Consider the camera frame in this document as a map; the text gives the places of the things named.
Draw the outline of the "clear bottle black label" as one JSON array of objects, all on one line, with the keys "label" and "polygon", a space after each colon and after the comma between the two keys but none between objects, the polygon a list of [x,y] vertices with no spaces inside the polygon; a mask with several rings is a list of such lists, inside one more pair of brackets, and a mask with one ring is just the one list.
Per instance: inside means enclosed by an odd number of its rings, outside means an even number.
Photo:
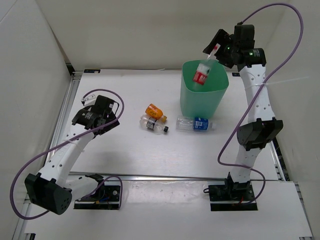
[{"label": "clear bottle black label", "polygon": [[140,127],[156,135],[167,134],[169,127],[160,120],[157,120],[149,115],[142,115],[139,120]]}]

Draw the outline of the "clear bottle red label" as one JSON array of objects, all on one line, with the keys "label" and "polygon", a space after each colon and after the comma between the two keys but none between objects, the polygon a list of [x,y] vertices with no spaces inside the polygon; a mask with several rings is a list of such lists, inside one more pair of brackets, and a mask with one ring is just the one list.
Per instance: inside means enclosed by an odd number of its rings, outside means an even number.
[{"label": "clear bottle red label", "polygon": [[220,46],[221,45],[217,43],[213,47],[212,52],[208,54],[207,58],[201,60],[200,63],[198,64],[195,74],[192,78],[192,81],[194,82],[194,85],[193,85],[194,92],[198,92],[206,83],[206,80],[213,66],[211,56],[213,56],[219,50]]}]

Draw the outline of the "orange plastic bottle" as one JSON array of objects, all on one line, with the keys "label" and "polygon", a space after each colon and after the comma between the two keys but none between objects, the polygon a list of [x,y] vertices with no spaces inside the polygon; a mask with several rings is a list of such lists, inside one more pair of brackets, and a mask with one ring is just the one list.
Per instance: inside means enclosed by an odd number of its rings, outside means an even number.
[{"label": "orange plastic bottle", "polygon": [[163,123],[167,121],[167,117],[164,115],[163,111],[152,103],[146,108],[145,113]]}]

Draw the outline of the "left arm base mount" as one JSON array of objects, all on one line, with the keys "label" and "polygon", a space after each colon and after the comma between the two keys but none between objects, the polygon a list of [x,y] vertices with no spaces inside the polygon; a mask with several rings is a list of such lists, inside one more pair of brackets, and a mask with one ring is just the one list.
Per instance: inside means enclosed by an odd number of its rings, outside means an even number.
[{"label": "left arm base mount", "polygon": [[87,174],[97,182],[98,189],[74,202],[74,210],[120,210],[123,198],[123,181],[117,175],[103,177],[97,173]]}]

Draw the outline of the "clear bottle blue label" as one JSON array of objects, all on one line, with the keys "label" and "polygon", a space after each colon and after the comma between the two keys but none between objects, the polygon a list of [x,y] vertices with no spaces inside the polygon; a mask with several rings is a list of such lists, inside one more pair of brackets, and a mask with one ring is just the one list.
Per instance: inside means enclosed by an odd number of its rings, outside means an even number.
[{"label": "clear bottle blue label", "polygon": [[216,128],[216,124],[207,118],[178,116],[176,120],[178,131],[209,132]]}]

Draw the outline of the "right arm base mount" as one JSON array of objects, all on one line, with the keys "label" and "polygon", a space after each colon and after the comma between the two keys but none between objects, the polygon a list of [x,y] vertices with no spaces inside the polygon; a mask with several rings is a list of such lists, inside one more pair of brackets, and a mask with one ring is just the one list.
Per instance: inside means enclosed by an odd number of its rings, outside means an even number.
[{"label": "right arm base mount", "polygon": [[209,195],[211,212],[257,211],[252,183],[234,183],[231,178],[208,182],[204,194]]}]

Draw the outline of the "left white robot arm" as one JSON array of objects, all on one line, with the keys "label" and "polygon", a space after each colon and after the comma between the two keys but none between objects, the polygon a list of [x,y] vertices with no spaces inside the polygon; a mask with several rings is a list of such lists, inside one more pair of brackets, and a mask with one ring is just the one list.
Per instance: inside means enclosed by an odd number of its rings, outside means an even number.
[{"label": "left white robot arm", "polygon": [[86,145],[120,124],[113,111],[115,104],[115,100],[98,95],[93,105],[77,112],[66,134],[66,144],[57,149],[37,174],[30,173],[24,180],[32,204],[61,215],[73,201],[97,201],[105,197],[101,175],[89,174],[71,182],[67,178]]}]

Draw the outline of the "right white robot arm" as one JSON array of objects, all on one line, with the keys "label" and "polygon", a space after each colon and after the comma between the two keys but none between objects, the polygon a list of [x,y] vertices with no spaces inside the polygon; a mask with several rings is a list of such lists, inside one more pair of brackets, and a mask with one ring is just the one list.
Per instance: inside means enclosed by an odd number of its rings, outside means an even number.
[{"label": "right white robot arm", "polygon": [[238,199],[250,182],[250,175],[258,155],[283,128],[272,110],[266,79],[266,56],[262,48],[255,47],[253,25],[236,26],[229,34],[219,29],[205,54],[214,54],[216,60],[227,68],[236,66],[242,79],[247,100],[244,114],[246,124],[236,129],[239,150],[235,163],[226,179],[224,193],[230,200]]}]

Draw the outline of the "green plastic bin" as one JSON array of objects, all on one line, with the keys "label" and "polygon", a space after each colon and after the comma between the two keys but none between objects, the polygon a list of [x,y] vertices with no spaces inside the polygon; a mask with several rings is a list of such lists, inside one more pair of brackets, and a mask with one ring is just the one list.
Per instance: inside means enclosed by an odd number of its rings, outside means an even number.
[{"label": "green plastic bin", "polygon": [[[194,81],[198,66],[210,68],[204,81]],[[180,109],[183,116],[210,119],[218,108],[229,79],[225,68],[217,60],[192,60],[182,65]]]}]

